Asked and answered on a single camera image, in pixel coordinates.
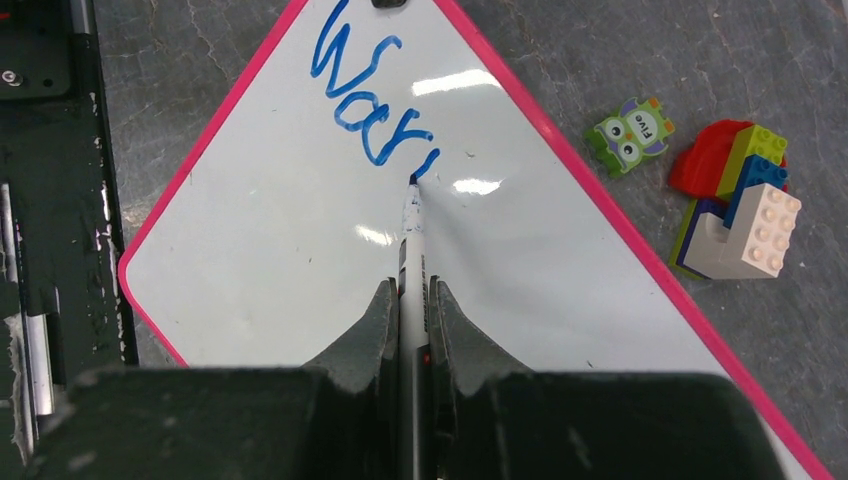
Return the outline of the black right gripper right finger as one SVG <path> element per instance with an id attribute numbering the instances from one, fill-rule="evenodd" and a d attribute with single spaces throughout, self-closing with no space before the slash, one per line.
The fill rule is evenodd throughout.
<path id="1" fill-rule="evenodd" d="M 743 393 L 698 372 L 530 369 L 448 285 L 429 291 L 434 457 L 444 479 L 781 479 Z"/>

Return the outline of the white board with pink rim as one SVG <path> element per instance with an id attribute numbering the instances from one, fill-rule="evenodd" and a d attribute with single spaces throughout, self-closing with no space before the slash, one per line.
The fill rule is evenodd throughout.
<path id="1" fill-rule="evenodd" d="M 426 271 L 539 370 L 731 378 L 791 479 L 828 471 L 462 8 L 293 1 L 122 256 L 191 366 L 300 365 L 398 273 L 423 170 Z"/>

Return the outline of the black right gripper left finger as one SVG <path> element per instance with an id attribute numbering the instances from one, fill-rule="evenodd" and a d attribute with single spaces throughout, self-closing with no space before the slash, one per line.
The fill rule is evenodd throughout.
<path id="1" fill-rule="evenodd" d="M 101 369 L 47 424 L 27 479 L 394 479 L 399 300 L 299 367 Z"/>

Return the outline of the blue white marker pen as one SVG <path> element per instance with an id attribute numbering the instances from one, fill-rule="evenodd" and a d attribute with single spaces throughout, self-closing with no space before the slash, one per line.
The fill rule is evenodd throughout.
<path id="1" fill-rule="evenodd" d="M 429 336 L 422 198 L 418 177 L 410 176 L 399 249 L 399 433 L 398 477 L 430 479 Z"/>

